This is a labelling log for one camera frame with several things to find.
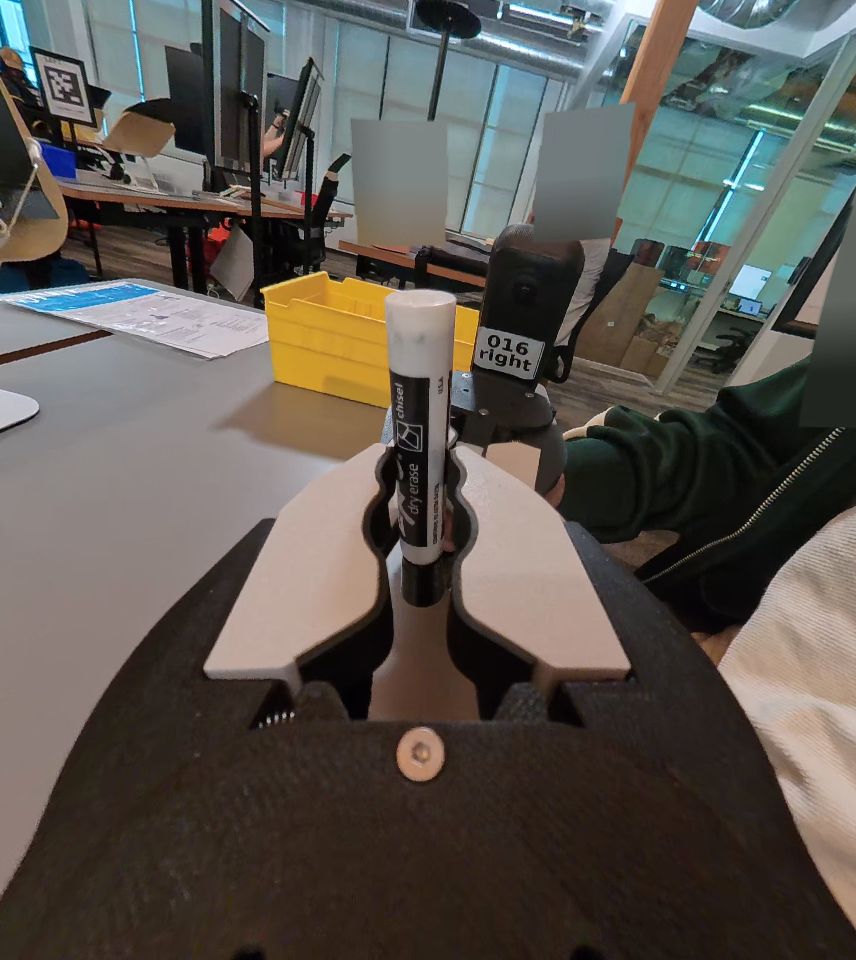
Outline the person's right forearm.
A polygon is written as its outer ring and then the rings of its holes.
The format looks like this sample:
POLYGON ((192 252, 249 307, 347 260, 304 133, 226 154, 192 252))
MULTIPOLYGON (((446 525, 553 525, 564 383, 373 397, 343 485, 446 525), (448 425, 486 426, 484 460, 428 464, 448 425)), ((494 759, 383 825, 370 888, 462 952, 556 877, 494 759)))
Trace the person's right forearm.
POLYGON ((683 534, 776 467, 770 451, 718 406, 658 417, 612 407, 565 447, 557 510, 604 544, 650 531, 683 534))

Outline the tan cardboard panel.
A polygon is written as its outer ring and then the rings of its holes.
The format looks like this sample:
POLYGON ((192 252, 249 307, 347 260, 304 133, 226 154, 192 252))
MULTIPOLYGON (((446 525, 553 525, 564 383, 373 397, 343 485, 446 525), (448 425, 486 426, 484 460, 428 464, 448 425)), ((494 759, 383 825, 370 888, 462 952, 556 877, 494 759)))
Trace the tan cardboard panel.
POLYGON ((8 241, 0 247, 0 263, 34 261, 48 257, 61 248, 67 236, 69 216, 61 190, 42 157, 40 143, 31 135, 1 79, 0 85, 5 89, 5 97, 11 107, 17 110, 20 115, 17 124, 22 134, 30 145, 34 145, 40 150, 40 185, 45 196, 54 206, 57 215, 54 220, 31 220, 26 215, 22 215, 13 227, 8 241))

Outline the long wooden-edged desk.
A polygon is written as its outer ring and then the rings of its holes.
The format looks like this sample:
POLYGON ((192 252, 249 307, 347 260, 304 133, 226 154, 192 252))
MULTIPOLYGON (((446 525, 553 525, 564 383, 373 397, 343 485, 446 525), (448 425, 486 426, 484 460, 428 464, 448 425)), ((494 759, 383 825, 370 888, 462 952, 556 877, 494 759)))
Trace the long wooden-edged desk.
MULTIPOLYGON (((101 182, 87 184, 59 176, 54 181, 66 199, 158 210, 192 210, 236 215, 249 215, 252 212, 250 196, 224 197, 204 191, 182 196, 123 185, 109 186, 101 182)), ((264 195, 261 198, 261 211, 264 218, 281 220, 298 219, 305 213, 303 205, 287 203, 264 195)), ((333 221, 343 224, 344 221, 352 219, 354 219, 353 213, 331 209, 326 214, 324 222, 333 221)))

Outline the grey desk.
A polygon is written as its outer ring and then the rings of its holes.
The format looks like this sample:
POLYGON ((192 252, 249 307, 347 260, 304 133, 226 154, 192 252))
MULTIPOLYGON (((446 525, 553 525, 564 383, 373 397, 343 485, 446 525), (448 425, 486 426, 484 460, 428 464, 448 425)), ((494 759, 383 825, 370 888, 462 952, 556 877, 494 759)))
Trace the grey desk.
POLYGON ((470 872, 374 725, 257 728, 205 678, 264 521, 385 415, 273 385, 268 348, 119 335, 0 365, 0 958, 488 958, 470 872))

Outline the printed paper sheet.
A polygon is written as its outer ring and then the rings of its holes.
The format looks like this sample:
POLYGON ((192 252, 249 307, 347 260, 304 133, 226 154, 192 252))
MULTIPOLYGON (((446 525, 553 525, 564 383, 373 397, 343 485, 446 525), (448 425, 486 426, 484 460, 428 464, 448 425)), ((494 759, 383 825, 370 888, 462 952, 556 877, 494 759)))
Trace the printed paper sheet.
POLYGON ((131 280, 2 294, 0 300, 205 359, 227 357, 269 341, 262 313, 206 295, 131 280))

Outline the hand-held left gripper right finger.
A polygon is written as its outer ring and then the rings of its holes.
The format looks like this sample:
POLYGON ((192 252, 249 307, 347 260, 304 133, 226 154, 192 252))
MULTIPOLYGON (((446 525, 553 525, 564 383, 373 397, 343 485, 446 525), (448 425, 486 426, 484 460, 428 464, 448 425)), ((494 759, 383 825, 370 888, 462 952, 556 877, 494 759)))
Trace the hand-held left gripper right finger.
POLYGON ((561 516, 466 445, 451 458, 469 518, 452 588, 460 619, 534 682, 623 681, 629 660, 561 516))

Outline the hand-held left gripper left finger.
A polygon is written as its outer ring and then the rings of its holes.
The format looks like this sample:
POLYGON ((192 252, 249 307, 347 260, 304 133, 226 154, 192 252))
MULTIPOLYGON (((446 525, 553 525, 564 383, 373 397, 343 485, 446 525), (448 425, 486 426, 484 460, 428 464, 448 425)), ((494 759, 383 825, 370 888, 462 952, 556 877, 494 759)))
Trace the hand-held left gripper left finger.
POLYGON ((311 660, 375 611, 382 563, 363 522, 386 453, 375 442, 280 511, 208 654, 208 679, 301 682, 311 660))

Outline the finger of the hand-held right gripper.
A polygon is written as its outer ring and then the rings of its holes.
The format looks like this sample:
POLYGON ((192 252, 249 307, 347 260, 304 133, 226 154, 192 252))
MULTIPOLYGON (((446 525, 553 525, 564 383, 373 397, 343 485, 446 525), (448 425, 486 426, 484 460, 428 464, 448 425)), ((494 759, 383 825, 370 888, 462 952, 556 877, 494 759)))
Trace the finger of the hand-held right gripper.
POLYGON ((493 442, 486 448, 484 457, 530 489, 536 489, 541 460, 538 447, 518 440, 493 442))

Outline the black disc-topped pole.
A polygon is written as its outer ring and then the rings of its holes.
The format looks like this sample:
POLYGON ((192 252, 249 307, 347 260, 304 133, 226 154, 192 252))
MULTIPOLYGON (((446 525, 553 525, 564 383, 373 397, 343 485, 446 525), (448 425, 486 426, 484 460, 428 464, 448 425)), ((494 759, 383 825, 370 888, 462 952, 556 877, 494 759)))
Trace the black disc-topped pole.
POLYGON ((456 1, 417 1, 414 9, 426 26, 440 34, 427 111, 427 121, 434 122, 451 38, 473 40, 482 30, 482 21, 469 6, 456 1))

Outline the small fiducial marker board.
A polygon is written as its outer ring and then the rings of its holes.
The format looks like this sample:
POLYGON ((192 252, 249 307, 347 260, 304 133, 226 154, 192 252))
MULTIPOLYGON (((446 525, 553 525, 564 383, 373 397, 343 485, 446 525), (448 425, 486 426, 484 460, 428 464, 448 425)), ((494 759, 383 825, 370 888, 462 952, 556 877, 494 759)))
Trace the small fiducial marker board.
POLYGON ((29 50, 49 114, 95 129, 98 119, 83 61, 33 45, 29 50))

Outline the black computer monitor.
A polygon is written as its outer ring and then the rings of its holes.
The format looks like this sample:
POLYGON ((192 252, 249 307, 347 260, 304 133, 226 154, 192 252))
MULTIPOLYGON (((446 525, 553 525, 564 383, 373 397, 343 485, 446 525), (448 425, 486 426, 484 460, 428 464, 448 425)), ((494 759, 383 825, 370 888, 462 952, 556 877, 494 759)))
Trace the black computer monitor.
POLYGON ((165 47, 170 103, 177 149, 205 156, 204 66, 194 50, 165 47))
POLYGON ((320 99, 323 75, 314 58, 309 56, 301 69, 294 91, 281 149, 275 154, 277 178, 283 182, 297 180, 307 142, 314 134, 314 114, 320 99))
POLYGON ((243 2, 208 9, 211 163, 250 179, 263 136, 270 30, 243 2))

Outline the black white dry erase marker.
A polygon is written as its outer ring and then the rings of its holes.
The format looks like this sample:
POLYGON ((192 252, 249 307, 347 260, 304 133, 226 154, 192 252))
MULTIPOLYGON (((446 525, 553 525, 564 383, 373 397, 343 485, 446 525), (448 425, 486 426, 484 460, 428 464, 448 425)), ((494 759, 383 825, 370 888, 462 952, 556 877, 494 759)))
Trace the black white dry erase marker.
POLYGON ((444 592, 447 450, 457 302, 433 289, 386 298, 401 590, 410 606, 444 592))

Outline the folded cardboard sheet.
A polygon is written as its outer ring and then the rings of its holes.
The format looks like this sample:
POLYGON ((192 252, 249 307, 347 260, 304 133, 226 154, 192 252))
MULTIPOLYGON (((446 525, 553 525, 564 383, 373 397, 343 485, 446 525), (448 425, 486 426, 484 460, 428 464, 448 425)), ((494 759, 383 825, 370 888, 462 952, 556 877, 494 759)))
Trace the folded cardboard sheet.
POLYGON ((176 134, 173 124, 133 111, 122 113, 100 142, 101 149, 147 160, 157 157, 176 134))

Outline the brown cardboard box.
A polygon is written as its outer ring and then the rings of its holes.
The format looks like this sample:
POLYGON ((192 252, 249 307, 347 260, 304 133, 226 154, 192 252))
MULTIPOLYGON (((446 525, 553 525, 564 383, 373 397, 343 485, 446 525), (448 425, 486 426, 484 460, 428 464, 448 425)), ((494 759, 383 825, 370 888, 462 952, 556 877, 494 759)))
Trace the brown cardboard box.
POLYGON ((662 279, 661 270, 633 261, 597 310, 592 358, 619 367, 662 279))

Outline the yellow plastic bin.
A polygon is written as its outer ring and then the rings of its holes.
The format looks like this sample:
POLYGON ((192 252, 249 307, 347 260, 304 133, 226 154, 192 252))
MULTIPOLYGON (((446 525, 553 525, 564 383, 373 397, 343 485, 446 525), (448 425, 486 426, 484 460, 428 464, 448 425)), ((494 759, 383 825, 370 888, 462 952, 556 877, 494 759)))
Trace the yellow plastic bin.
POLYGON ((392 293, 325 271, 263 289, 275 380, 387 408, 385 300, 392 293))

